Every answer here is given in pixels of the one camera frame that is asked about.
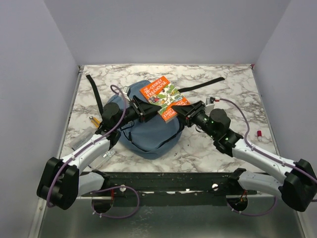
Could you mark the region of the orange Treehouse book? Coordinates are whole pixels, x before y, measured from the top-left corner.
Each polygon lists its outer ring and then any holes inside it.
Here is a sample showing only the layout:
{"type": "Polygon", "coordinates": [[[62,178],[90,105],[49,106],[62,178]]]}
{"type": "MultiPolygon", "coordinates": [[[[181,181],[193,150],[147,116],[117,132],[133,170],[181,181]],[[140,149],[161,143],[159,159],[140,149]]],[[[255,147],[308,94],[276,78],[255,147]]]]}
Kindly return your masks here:
{"type": "Polygon", "coordinates": [[[161,107],[158,114],[166,123],[177,117],[177,113],[172,109],[172,106],[186,106],[190,104],[165,76],[141,88],[140,93],[150,104],[161,107]]]}

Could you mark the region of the blue backpack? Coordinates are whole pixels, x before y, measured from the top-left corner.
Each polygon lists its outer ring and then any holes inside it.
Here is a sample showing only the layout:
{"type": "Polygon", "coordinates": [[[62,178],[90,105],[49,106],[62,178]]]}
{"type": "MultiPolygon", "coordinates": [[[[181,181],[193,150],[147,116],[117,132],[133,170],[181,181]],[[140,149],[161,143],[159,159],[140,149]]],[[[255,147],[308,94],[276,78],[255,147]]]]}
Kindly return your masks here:
{"type": "MultiPolygon", "coordinates": [[[[123,108],[124,105],[129,105],[122,99],[122,91],[116,92],[115,95],[103,105],[94,80],[90,75],[87,75],[86,77],[92,85],[101,115],[103,108],[107,103],[114,102],[118,104],[120,108],[123,108]]],[[[223,80],[222,77],[219,77],[193,87],[178,90],[183,94],[184,92],[192,91],[223,80]]],[[[129,95],[130,100],[133,96],[137,96],[141,100],[148,102],[140,93],[140,89],[150,83],[151,82],[147,80],[142,80],[128,86],[131,90],[129,95]]],[[[153,160],[163,156],[177,144],[184,127],[184,124],[179,121],[177,117],[166,123],[162,117],[157,114],[147,122],[135,120],[120,128],[120,138],[118,142],[138,156],[153,160]]]]}

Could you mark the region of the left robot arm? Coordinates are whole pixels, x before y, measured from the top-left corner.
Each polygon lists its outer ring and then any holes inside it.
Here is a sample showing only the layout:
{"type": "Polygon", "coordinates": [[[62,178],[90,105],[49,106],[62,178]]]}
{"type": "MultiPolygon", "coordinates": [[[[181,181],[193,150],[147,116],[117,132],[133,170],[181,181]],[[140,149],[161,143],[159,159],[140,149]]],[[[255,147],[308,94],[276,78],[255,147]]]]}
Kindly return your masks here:
{"type": "Polygon", "coordinates": [[[37,195],[46,200],[48,207],[57,206],[63,210],[86,193],[106,195],[110,189],[108,176],[97,170],[82,175],[84,169],[118,142],[120,128],[135,120],[147,122],[160,109],[160,106],[144,102],[136,96],[123,108],[114,102],[107,103],[102,111],[102,122],[88,142],[61,159],[52,157],[47,161],[37,195]]]}

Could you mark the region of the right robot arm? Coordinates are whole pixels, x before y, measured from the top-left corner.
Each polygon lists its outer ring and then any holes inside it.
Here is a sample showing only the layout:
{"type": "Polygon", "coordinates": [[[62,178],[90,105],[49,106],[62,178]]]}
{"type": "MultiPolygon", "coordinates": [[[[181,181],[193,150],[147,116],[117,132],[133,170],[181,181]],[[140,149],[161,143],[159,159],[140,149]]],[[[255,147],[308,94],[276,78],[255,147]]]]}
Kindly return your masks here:
{"type": "Polygon", "coordinates": [[[229,191],[233,194],[243,190],[262,191],[278,197],[296,211],[306,211],[317,194],[317,177],[311,164],[304,159],[297,162],[286,159],[255,146],[246,136],[230,129],[231,120],[225,110],[213,109],[206,115],[205,107],[202,101],[172,106],[188,127],[195,124],[211,137],[219,152],[246,161],[266,173],[242,171],[228,181],[229,191]]]}

